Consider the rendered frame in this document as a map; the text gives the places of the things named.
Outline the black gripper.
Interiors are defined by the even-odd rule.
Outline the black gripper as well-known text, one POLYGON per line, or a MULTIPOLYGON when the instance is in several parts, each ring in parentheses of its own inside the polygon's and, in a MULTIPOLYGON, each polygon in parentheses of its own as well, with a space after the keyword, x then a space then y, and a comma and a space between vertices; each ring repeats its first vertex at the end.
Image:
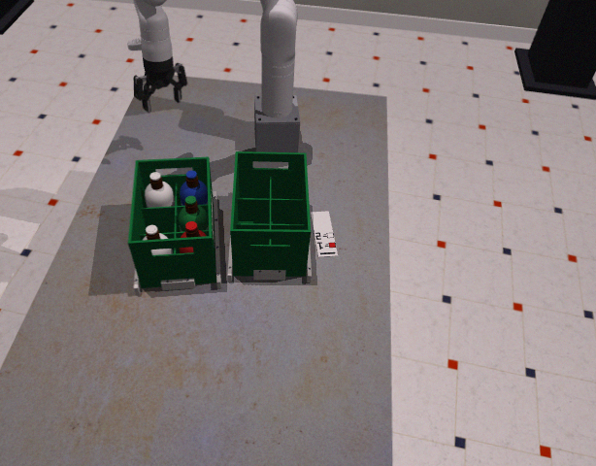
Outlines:
POLYGON ((138 100, 142 100, 144 110, 148 113, 151 112, 149 101, 150 96, 156 89, 166 87, 170 83, 174 86, 175 101, 180 103, 182 100, 182 87, 187 85, 184 67, 180 63, 176 63, 176 66, 174 66, 173 56, 166 61, 151 62, 143 59, 143 62, 145 74, 141 77, 138 77, 137 75, 134 76, 134 96, 138 100), (173 66, 174 68, 169 71, 173 66), (165 73, 166 71, 169 72, 165 73), (175 72, 178 73, 178 82, 173 80, 175 72), (144 81, 146 81, 145 85, 144 81), (151 87, 149 87, 150 85, 151 87))

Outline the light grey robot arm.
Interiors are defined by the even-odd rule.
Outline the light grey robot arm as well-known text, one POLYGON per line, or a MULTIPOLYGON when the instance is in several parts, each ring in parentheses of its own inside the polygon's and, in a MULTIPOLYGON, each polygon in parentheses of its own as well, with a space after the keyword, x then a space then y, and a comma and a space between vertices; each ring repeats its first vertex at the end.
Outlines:
MULTIPOLYGON (((169 21, 160 6, 166 0, 133 1, 141 38, 129 41, 128 49, 141 50, 143 59, 151 62, 170 59, 173 53, 169 21)), ((298 11, 293 0, 260 2, 264 9, 260 24, 261 110, 268 117, 287 117, 292 112, 298 11)))

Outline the white paper pick list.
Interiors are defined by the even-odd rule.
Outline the white paper pick list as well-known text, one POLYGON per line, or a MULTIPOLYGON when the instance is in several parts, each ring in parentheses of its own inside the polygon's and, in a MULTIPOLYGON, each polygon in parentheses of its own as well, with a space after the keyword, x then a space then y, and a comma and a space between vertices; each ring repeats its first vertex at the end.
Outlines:
POLYGON ((311 212, 318 257, 338 256, 328 212, 311 212))

